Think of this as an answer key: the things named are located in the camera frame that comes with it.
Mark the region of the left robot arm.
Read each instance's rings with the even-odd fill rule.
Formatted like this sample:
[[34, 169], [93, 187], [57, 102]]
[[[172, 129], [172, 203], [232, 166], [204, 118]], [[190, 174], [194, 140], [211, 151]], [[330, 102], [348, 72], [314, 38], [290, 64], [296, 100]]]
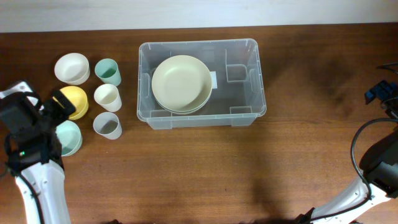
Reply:
[[62, 145], [56, 127], [76, 111], [59, 90], [46, 101], [25, 80], [1, 92], [6, 170], [22, 194], [28, 223], [70, 223]]

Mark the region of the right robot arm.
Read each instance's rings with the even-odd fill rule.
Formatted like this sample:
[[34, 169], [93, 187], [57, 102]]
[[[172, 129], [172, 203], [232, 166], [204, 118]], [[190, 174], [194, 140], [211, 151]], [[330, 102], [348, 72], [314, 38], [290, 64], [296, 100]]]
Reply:
[[397, 131], [373, 144], [360, 163], [354, 158], [356, 142], [365, 128], [376, 123], [397, 123], [397, 84], [383, 80], [364, 97], [366, 104], [380, 100], [389, 117], [368, 121], [354, 135], [350, 156], [358, 177], [332, 201], [299, 215], [295, 223], [354, 223], [374, 206], [397, 198]]

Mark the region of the cream bowl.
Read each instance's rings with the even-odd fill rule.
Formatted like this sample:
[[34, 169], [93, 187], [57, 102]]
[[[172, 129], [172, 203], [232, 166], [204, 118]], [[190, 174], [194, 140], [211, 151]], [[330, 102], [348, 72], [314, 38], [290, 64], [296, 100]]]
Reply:
[[192, 114], [198, 110], [200, 110], [202, 107], [204, 107], [206, 105], [206, 103], [208, 102], [207, 100], [203, 101], [203, 102], [191, 102], [187, 105], [182, 106], [181, 109], [179, 110], [172, 110], [171, 108], [168, 108], [166, 106], [164, 106], [161, 102], [156, 101], [163, 109], [174, 113], [174, 114]]

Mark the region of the beige bowl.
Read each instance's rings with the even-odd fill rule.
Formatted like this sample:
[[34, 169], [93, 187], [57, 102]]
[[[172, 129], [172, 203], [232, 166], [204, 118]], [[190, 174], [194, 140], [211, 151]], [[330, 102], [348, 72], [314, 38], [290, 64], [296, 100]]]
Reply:
[[212, 81], [208, 67], [189, 55], [164, 60], [152, 76], [152, 92], [156, 101], [172, 110], [191, 102], [209, 100]]

